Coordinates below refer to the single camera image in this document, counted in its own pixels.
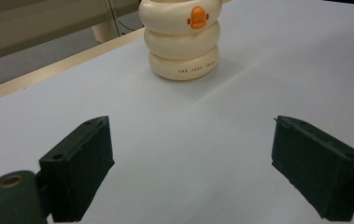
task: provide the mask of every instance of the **beige furniture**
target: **beige furniture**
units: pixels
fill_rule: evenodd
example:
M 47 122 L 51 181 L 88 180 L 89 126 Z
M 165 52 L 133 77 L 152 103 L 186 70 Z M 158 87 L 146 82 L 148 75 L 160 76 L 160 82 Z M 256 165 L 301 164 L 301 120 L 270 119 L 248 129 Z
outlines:
M 99 42 L 118 37 L 118 16 L 137 0 L 0 0 L 0 57 L 93 26 Z

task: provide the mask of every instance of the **duck-themed container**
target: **duck-themed container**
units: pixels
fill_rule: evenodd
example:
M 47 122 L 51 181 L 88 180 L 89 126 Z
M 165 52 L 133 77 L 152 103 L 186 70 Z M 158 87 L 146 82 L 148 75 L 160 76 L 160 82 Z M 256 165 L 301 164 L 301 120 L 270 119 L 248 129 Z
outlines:
M 208 74 L 219 61 L 221 0 L 142 0 L 149 63 L 161 77 L 190 80 Z

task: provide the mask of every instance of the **ceramic jar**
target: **ceramic jar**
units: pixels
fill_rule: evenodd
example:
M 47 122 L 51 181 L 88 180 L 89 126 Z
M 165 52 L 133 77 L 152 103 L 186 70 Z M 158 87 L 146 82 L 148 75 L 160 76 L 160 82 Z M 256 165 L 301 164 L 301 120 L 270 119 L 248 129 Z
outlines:
M 142 0 L 149 63 L 161 77 L 189 80 L 208 74 L 219 61 L 221 0 Z

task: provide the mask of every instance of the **floor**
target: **floor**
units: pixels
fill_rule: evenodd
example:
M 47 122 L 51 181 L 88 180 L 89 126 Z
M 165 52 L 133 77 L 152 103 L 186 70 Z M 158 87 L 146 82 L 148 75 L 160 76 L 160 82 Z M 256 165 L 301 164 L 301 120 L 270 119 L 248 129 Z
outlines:
M 142 27 L 137 13 L 119 18 L 120 34 Z M 99 45 L 92 28 L 0 58 L 0 84 Z

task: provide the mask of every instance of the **white tabletop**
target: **white tabletop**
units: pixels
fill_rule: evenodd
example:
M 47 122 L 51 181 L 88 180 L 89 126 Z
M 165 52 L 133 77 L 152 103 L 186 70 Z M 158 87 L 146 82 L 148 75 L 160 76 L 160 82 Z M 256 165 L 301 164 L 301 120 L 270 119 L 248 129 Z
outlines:
M 219 22 L 206 77 L 156 76 L 140 39 L 0 98 L 0 175 L 109 115 L 116 165 L 83 224 L 328 223 L 271 165 L 273 118 L 354 147 L 354 5 L 232 1 Z

